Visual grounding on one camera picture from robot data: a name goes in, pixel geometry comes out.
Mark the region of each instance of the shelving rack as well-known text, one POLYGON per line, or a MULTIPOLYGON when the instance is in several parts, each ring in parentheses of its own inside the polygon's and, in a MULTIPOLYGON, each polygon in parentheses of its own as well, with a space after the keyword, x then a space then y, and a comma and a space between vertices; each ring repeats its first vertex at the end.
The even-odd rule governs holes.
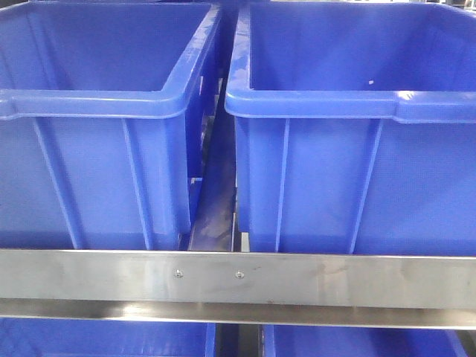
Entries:
POLYGON ((476 257, 237 252, 234 201, 222 96, 188 251, 1 249, 0 316, 476 329, 476 257))

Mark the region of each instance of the bin rim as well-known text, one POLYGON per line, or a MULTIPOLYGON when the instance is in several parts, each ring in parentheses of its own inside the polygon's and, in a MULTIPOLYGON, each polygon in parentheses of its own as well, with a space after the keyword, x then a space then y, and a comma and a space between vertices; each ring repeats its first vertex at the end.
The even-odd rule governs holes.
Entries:
POLYGON ((61 118, 141 118, 166 119, 187 110, 192 89, 200 77, 205 57, 218 31, 220 6, 208 2, 172 3, 161 1, 78 1, 33 0, 0 9, 31 4, 116 4, 156 5, 171 7, 209 7, 187 46, 173 66, 163 88, 158 91, 102 91, 61 89, 0 89, 0 120, 23 117, 61 118), (101 105, 115 102, 113 106, 101 105), (74 112, 66 108, 74 106, 74 112))
MULTIPOLYGON (((264 6, 425 6, 441 4, 268 3, 264 6)), ((240 118, 391 119, 399 123, 476 123, 476 91, 278 91, 251 87, 250 6, 239 12, 226 92, 227 112, 240 118)))

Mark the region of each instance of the stainless steel bar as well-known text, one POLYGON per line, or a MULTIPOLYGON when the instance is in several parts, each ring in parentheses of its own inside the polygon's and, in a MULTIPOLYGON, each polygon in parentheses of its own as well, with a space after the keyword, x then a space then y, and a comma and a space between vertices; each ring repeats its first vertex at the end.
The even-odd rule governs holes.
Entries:
POLYGON ((476 309, 475 257, 0 250, 0 298, 476 309))
POLYGON ((476 329, 476 310, 1 299, 0 316, 350 327, 476 329))

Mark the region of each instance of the blue storage crate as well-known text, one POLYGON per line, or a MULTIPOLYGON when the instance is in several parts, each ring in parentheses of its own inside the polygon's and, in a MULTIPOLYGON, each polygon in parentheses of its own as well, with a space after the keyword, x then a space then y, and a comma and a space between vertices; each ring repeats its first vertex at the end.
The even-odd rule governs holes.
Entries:
POLYGON ((467 357, 455 332, 265 326, 263 357, 467 357))
POLYGON ((227 91, 252 251, 476 254, 470 13, 253 4, 227 91))
POLYGON ((175 249, 213 108, 217 7, 0 10, 0 246, 175 249))
POLYGON ((214 324, 0 320, 0 356, 214 357, 214 344, 214 324))

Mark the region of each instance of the plastic bin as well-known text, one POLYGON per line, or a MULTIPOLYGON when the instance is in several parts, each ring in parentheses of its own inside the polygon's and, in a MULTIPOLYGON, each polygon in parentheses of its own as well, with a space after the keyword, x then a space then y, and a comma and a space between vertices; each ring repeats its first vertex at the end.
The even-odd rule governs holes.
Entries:
POLYGON ((252 251, 476 254, 470 13, 253 4, 227 91, 252 251))
POLYGON ((265 326, 264 357, 467 357, 455 332, 265 326))
POLYGON ((0 356, 213 357, 215 324, 0 320, 0 356))
POLYGON ((0 10, 0 246, 175 249, 213 108, 210 4, 0 10))

